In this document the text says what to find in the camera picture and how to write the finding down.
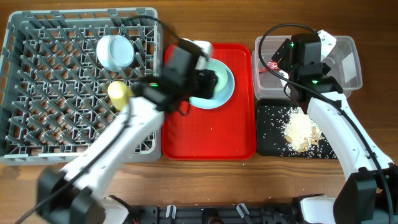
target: red object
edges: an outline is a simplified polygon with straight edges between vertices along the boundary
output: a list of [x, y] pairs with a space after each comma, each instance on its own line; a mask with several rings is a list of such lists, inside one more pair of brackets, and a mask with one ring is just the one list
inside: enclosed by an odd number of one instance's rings
[[[277, 63], [277, 62], [274, 62], [273, 60], [267, 62], [267, 66], [268, 66], [270, 69], [272, 69], [272, 70], [278, 70], [278, 69], [279, 69], [279, 68], [278, 68], [278, 63]], [[267, 71], [267, 69], [264, 67], [264, 68], [262, 68], [262, 69], [259, 70], [259, 73], [263, 73], [263, 72], [266, 72], [266, 71]]]
[[162, 128], [162, 151], [176, 160], [242, 160], [257, 149], [251, 53], [242, 44], [213, 44], [213, 56], [235, 78], [232, 97], [219, 108], [191, 105], [189, 114], [169, 114]]

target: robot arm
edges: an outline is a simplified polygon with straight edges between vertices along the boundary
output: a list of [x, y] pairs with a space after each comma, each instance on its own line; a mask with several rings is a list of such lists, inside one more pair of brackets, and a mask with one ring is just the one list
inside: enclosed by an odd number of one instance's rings
[[[130, 122], [127, 130], [122, 133], [119, 140], [113, 147], [91, 167], [87, 174], [79, 178], [74, 186], [78, 189], [88, 187], [92, 196], [101, 199], [108, 188], [109, 181], [119, 169], [121, 161], [131, 154], [131, 151], [138, 146], [151, 132], [158, 130], [163, 124], [164, 112], [156, 110], [156, 105], [143, 97], [130, 98], [132, 109]], [[82, 167], [86, 166], [104, 149], [109, 142], [115, 138], [117, 132], [122, 128], [128, 115], [125, 107], [118, 117], [106, 128], [104, 133], [91, 145], [83, 155], [69, 162], [61, 169], [65, 180], [70, 180], [79, 173]]]
[[[354, 121], [362, 135], [366, 138], [373, 152], [376, 153], [381, 168], [387, 169], [393, 161], [369, 137], [349, 108], [345, 95], [335, 91], [324, 93], [323, 95], [333, 101], [341, 101], [341, 109]], [[367, 170], [376, 170], [376, 166], [370, 159], [369, 153], [365, 150], [363, 142], [356, 134], [352, 125], [343, 116], [339, 115], [339, 112], [332, 105], [317, 98], [311, 98], [307, 113], [328, 139], [331, 148], [343, 168], [346, 180], [352, 173], [358, 172], [361, 167], [365, 167]]]
[[130, 105], [82, 156], [60, 172], [47, 168], [41, 173], [36, 212], [50, 223], [122, 223], [129, 214], [123, 203], [102, 199], [109, 181], [120, 162], [160, 128], [164, 113], [179, 110], [190, 96], [213, 96], [217, 76], [205, 70], [211, 52], [209, 42], [180, 39], [161, 76], [140, 79], [134, 89], [138, 97], [129, 99]]
[[[368, 144], [376, 154], [377, 161], [381, 168], [385, 170], [389, 169], [394, 162], [391, 158], [386, 156], [369, 137], [349, 108], [345, 95], [336, 91], [324, 93], [323, 95], [330, 100], [341, 101], [341, 109], [353, 120], [362, 135], [366, 138]], [[346, 185], [350, 186], [352, 182], [355, 182], [357, 186], [355, 186], [355, 188], [344, 187], [338, 198], [326, 197], [323, 195], [303, 198], [300, 201], [300, 210], [303, 220], [308, 223], [324, 224], [337, 223], [335, 218], [341, 218], [342, 216], [344, 218], [338, 221], [349, 220], [349, 218], [347, 218], [348, 216], [352, 218], [357, 215], [356, 212], [358, 208], [361, 208], [357, 203], [363, 198], [365, 207], [369, 206], [374, 209], [373, 212], [370, 210], [367, 211], [368, 213], [372, 213], [373, 220], [379, 219], [380, 223], [387, 223], [387, 212], [374, 208], [375, 201], [370, 199], [372, 198], [370, 195], [376, 195], [376, 181], [372, 176], [367, 179], [363, 179], [362, 177], [355, 178], [362, 169], [366, 169], [366, 172], [372, 172], [377, 169], [352, 125], [350, 125], [343, 116], [339, 115], [339, 112], [332, 105], [316, 98], [311, 98], [307, 113], [323, 131], [335, 152], [343, 168], [345, 179], [348, 182]], [[341, 210], [335, 210], [336, 201], [338, 203], [347, 204], [353, 211], [347, 210], [346, 214], [341, 214]], [[354, 220], [360, 220], [362, 218], [363, 217], [358, 216], [355, 217]]]

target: wooden table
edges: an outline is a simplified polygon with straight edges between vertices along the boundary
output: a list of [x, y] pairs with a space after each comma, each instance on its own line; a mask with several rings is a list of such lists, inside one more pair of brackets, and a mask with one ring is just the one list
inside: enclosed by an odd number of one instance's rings
[[[154, 7], [182, 37], [239, 42], [254, 40], [270, 27], [298, 22], [333, 35], [350, 35], [361, 60], [363, 87], [349, 103], [376, 144], [398, 161], [397, 1], [90, 1], [2, 0], [0, 37], [10, 13], [23, 10], [97, 7]], [[282, 29], [274, 35], [299, 32]], [[0, 223], [11, 223], [35, 202], [36, 178], [44, 167], [0, 165]], [[107, 193], [132, 205], [232, 205], [287, 202], [291, 197], [337, 196], [344, 184], [339, 162], [254, 156], [248, 161], [123, 164]], [[27, 223], [42, 223], [37, 217]]]

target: dish rack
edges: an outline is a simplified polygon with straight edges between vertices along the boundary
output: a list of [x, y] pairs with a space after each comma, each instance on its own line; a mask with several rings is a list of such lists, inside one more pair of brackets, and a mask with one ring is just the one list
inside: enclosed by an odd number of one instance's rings
[[[161, 27], [132, 16], [153, 8], [19, 11], [10, 15], [0, 58], [0, 162], [46, 165], [84, 152], [117, 116], [106, 93], [116, 80], [132, 86], [158, 75]], [[120, 72], [103, 68], [96, 44], [123, 35], [135, 50]], [[160, 131], [132, 149], [125, 162], [159, 159]]]

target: clear plastic container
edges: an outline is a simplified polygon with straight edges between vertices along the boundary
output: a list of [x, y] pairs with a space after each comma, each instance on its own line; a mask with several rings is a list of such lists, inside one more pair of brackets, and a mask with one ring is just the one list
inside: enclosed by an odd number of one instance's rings
[[[269, 36], [262, 43], [261, 54], [264, 61], [268, 62], [286, 38], [291, 36]], [[354, 40], [349, 36], [335, 36], [336, 45], [330, 54], [323, 59], [331, 70], [328, 76], [336, 78], [343, 87], [344, 94], [348, 97], [353, 90], [362, 87], [362, 71], [359, 63]], [[283, 92], [280, 79], [269, 72], [259, 73], [264, 68], [259, 60], [258, 48], [262, 37], [256, 39], [255, 51], [252, 53], [254, 94], [257, 99], [287, 98]]]

